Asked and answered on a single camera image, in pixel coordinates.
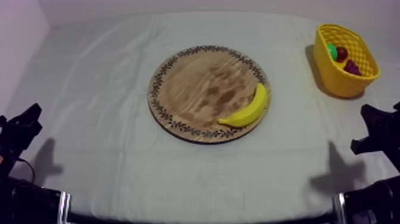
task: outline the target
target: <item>purple fruit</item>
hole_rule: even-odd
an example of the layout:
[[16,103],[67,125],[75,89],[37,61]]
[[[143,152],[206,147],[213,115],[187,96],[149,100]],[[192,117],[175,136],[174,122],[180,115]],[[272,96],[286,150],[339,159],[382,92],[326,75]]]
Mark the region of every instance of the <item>purple fruit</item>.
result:
[[352,60],[348,60],[346,66],[343,70],[347,71],[348,73],[355,74],[357,76],[361,76],[361,73],[357,67],[357,65]]

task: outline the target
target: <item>table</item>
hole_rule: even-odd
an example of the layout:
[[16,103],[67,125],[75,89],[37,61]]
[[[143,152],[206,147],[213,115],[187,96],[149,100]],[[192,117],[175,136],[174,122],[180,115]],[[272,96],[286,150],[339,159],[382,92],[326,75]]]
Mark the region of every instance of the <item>table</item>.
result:
[[[320,214],[330,197],[397,175],[382,153],[353,155],[367,135],[363,104],[400,100],[398,36],[351,24],[382,76],[362,97],[323,91],[311,52],[320,23],[259,13],[144,14],[53,29],[7,110],[43,108],[43,131],[23,157],[37,184],[72,194],[74,212],[121,220],[251,222]],[[158,65],[196,45],[255,60],[272,89],[249,135],[220,145],[179,140],[152,118],[148,83]],[[14,175],[26,176],[22,166]]]

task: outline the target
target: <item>wood grain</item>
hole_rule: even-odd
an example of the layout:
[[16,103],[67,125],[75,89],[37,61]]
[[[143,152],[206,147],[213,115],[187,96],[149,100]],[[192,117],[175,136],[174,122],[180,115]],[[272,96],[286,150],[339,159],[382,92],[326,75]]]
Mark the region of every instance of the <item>wood grain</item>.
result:
[[[219,125],[246,107],[257,83],[268,91],[260,118],[242,128]],[[251,131],[264,117],[270,102],[265,73],[247,56],[220,46],[197,46],[166,59],[153,75],[149,90],[150,111],[167,131],[192,142],[218,143]]]

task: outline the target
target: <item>yellow basket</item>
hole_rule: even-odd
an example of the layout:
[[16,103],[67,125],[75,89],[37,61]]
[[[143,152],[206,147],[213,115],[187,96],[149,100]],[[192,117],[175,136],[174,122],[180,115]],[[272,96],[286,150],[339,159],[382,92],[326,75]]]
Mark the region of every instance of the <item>yellow basket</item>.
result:
[[[327,43],[345,47],[348,59],[358,66],[361,76],[343,70],[346,61],[338,63],[332,59]],[[379,68],[361,37],[335,24],[322,24],[317,29],[314,44],[314,59],[326,89],[339,97],[355,97],[379,77]]]

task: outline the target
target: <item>banana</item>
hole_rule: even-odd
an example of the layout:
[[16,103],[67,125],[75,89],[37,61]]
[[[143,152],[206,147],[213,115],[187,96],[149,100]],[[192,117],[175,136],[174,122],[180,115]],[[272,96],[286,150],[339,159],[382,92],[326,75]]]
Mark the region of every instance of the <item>banana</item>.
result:
[[218,119],[218,123],[233,127],[243,127],[251,124],[263,113],[264,108],[267,105],[267,94],[267,90],[263,84],[258,83],[257,87],[255,88],[254,98],[250,104],[238,112],[233,113],[226,119]]

